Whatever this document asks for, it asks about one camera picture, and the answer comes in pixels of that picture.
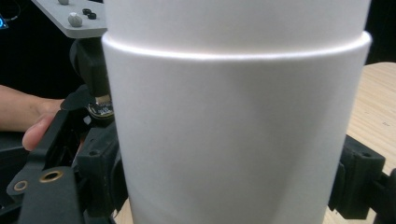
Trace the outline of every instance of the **forearm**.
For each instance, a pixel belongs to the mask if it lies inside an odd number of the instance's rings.
[[[0,131],[24,132],[42,114],[59,110],[61,102],[0,85]]]

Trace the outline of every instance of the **light wood tabletop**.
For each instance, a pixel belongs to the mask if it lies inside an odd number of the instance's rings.
[[[376,63],[363,68],[361,83],[347,134],[387,158],[384,173],[396,168],[396,63]],[[117,223],[132,224],[129,203],[116,216]],[[372,224],[366,220],[345,220],[328,210],[323,224]]]

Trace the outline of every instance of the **wooden table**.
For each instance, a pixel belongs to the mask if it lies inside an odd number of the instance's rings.
[[[363,68],[347,133],[387,158],[384,173],[389,175],[396,168],[396,63],[376,63]],[[328,210],[323,224],[373,224],[374,218],[371,211],[366,220],[345,220]],[[116,221],[133,223],[128,202]]]

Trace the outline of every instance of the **finger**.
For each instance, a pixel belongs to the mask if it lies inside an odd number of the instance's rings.
[[[37,147],[44,133],[55,118],[55,114],[49,113],[42,115],[37,123],[30,127],[22,138],[22,144],[26,150],[32,151]]]

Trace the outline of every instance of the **stacked white cup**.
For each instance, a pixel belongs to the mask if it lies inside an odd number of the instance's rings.
[[[106,2],[134,224],[321,223],[369,1]]]

